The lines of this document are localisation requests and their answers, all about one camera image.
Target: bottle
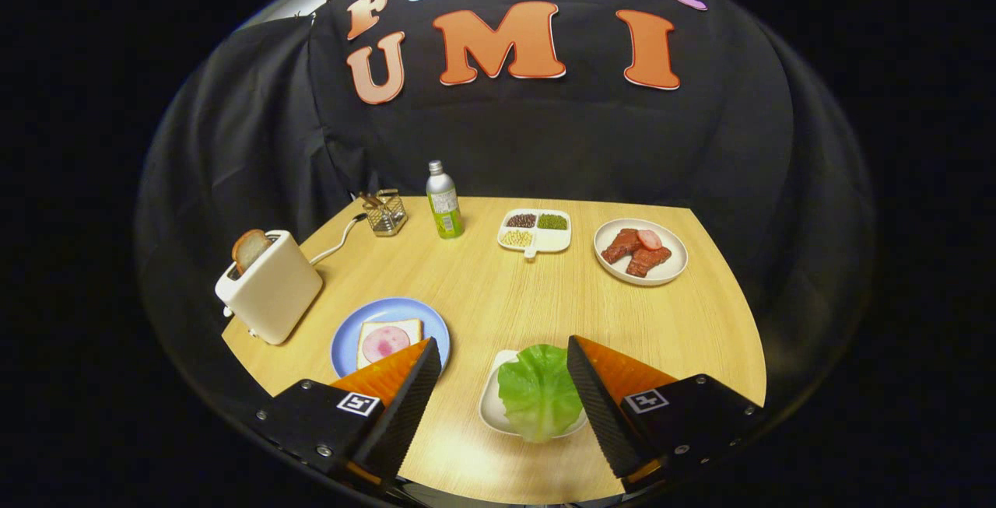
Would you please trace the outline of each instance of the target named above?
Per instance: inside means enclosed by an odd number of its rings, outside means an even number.
[[[439,237],[445,240],[456,238],[463,233],[460,220],[460,206],[456,202],[456,186],[453,178],[442,172],[442,162],[430,162],[430,180],[426,182],[426,195],[430,197],[430,209]]]

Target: toaster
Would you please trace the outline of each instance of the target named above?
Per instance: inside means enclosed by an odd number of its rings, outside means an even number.
[[[321,277],[285,230],[271,230],[273,242],[245,273],[235,263],[214,285],[214,294],[228,306],[250,333],[280,345],[321,289]]]

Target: green lettuce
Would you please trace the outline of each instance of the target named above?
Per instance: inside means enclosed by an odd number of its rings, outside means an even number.
[[[498,369],[498,397],[505,417],[527,442],[563,434],[580,415],[580,397],[566,370],[566,349],[533,345],[518,362]]]

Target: table surface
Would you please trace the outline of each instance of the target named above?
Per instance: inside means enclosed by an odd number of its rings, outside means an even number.
[[[338,244],[349,204],[301,249],[312,258]],[[377,237],[366,221],[316,269],[324,281],[298,327],[281,345],[252,338],[236,317],[223,338],[271,395],[309,377],[333,383],[331,339],[364,303],[409,296],[446,321],[451,356],[426,406],[399,475],[442,491],[497,502],[563,503],[623,493],[591,424],[566,438],[527,444],[496,433],[478,416],[478,399],[495,354],[570,335],[594,339],[677,378],[709,373],[764,405],[761,339],[740,287],[707,231],[688,209],[549,199],[460,197],[466,232],[438,237],[426,196],[403,197],[408,223]],[[572,240],[559,253],[498,245],[502,218],[514,208],[562,210]],[[612,277],[594,255],[594,233],[616,218],[640,218],[679,236],[688,266],[675,280],[638,287]]]

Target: wire basket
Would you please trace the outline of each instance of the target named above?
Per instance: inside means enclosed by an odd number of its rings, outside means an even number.
[[[409,220],[409,215],[405,214],[402,197],[398,195],[398,189],[381,189],[373,198],[383,203],[381,206],[363,203],[363,211],[366,211],[366,220],[370,221],[373,234],[394,236],[405,225],[405,221]]]

